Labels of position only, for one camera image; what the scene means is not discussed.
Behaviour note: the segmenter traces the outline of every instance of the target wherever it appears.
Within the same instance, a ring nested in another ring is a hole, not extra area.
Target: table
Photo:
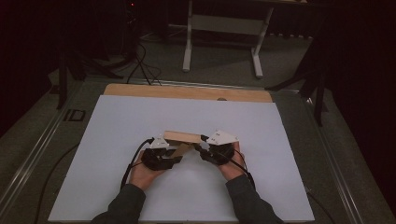
[[[298,3],[306,4],[305,0],[294,1],[294,0],[278,0],[278,1],[251,1],[251,2],[264,2],[270,3],[268,9],[263,12],[265,13],[265,19],[263,21],[259,20],[248,20],[248,19],[237,19],[237,18],[225,18],[218,16],[208,16],[208,15],[197,15],[192,12],[192,0],[189,0],[189,17],[187,20],[187,44],[184,52],[183,59],[183,71],[190,71],[191,64],[191,33],[192,30],[205,30],[214,32],[225,32],[243,35],[257,35],[258,42],[254,48],[251,49],[251,56],[254,65],[254,71],[256,77],[262,78],[262,65],[259,58],[259,52],[262,47],[262,41],[265,38],[268,25],[274,11],[274,3]]]
[[[219,98],[227,101],[214,101]],[[238,136],[258,192],[282,219],[314,219],[268,92],[111,84],[93,111],[49,221],[89,221],[104,212],[133,148],[153,134],[168,129],[210,135],[214,127]],[[235,222],[224,183],[216,167],[190,151],[147,191],[140,220]]]

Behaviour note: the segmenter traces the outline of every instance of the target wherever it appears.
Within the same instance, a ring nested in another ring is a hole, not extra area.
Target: table leg
[[[259,41],[256,45],[256,48],[251,49],[251,56],[253,58],[253,65],[254,65],[254,71],[256,73],[256,77],[262,78],[262,65],[260,63],[260,58],[259,58],[259,52],[260,48],[262,47],[262,41],[265,38],[265,33],[267,32],[268,25],[270,23],[271,15],[274,11],[273,7],[270,7],[267,11],[267,15],[265,17],[265,21],[262,23],[262,30],[259,34]]]
[[[187,19],[187,44],[184,51],[183,72],[190,72],[191,62],[191,33],[192,33],[192,0],[189,1],[189,17]]]

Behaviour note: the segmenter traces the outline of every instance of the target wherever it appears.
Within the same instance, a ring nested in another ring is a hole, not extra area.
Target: dark background
[[[50,89],[47,75],[58,67],[57,41],[67,27],[75,31],[66,32],[68,37],[91,57],[105,58],[109,40],[117,48],[120,40],[117,31],[123,25],[110,26],[116,36],[102,35],[101,29],[109,27],[99,26],[99,20],[106,16],[97,17],[93,6],[100,3],[103,2],[0,2],[0,136]],[[207,1],[199,4],[197,9],[206,13],[211,6]],[[335,9],[320,30],[325,10],[277,7],[269,32],[285,38],[290,35],[316,37],[299,70],[308,71],[325,62],[326,87],[332,90],[362,155],[396,214],[396,8],[390,0],[336,1],[334,5]],[[257,10],[240,7],[223,13],[261,17]],[[140,15],[148,26],[166,36],[167,23],[186,23],[187,1],[148,0]]]

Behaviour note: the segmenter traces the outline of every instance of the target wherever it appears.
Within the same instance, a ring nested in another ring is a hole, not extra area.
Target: metal frame
[[[0,198],[0,223],[4,222],[9,209],[21,193],[21,190],[29,179],[30,174],[33,172],[35,166],[45,152],[47,145],[55,134],[59,124],[62,122],[67,108],[71,105],[71,102],[73,102],[73,99],[81,85],[81,82],[74,83],[70,91],[70,96],[65,100],[63,108],[57,111],[57,113],[52,117],[46,129],[32,148],[30,154],[12,177],[11,182],[8,184],[5,192]]]
[[[235,33],[244,35],[257,35],[259,40],[255,48],[251,49],[254,71],[257,78],[262,78],[262,65],[259,52],[262,48],[262,41],[268,29],[273,7],[269,7],[264,21],[233,19],[215,16],[195,15],[192,13],[192,0],[189,1],[189,17],[187,19],[187,44],[184,51],[183,71],[189,72],[191,66],[191,34],[194,30],[206,30],[224,33]]]
[[[316,126],[316,131],[320,137],[321,142],[323,143],[323,147],[326,152],[326,156],[328,159],[328,162],[330,164],[330,172],[332,174],[332,178],[334,179],[335,186],[338,189],[338,193],[340,194],[341,200],[343,201],[344,207],[346,209],[346,213],[349,216],[349,220],[353,224],[363,224],[363,219],[361,217],[361,213],[359,212],[359,209],[355,203],[355,200],[353,199],[352,193],[349,189],[349,186],[344,179],[344,176],[341,172],[341,169],[338,165],[338,162],[332,153],[332,146],[330,145],[329,141],[326,138],[326,133],[323,132],[322,129],[319,128],[316,117],[313,113],[313,102],[309,98],[308,100],[305,100],[306,98],[302,98],[302,101],[305,105],[305,109],[307,111],[307,114],[309,115],[311,124],[313,126]]]

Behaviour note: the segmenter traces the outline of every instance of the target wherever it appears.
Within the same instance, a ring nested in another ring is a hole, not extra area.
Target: wooden block
[[[183,156],[184,153],[189,151],[191,148],[192,148],[191,145],[182,143],[182,144],[180,144],[180,146],[178,146],[178,148],[176,149],[176,151],[172,154],[172,156],[170,158]]]
[[[163,133],[163,138],[165,140],[172,140],[184,143],[201,143],[201,135],[195,133],[178,133],[172,131],[165,131]]]

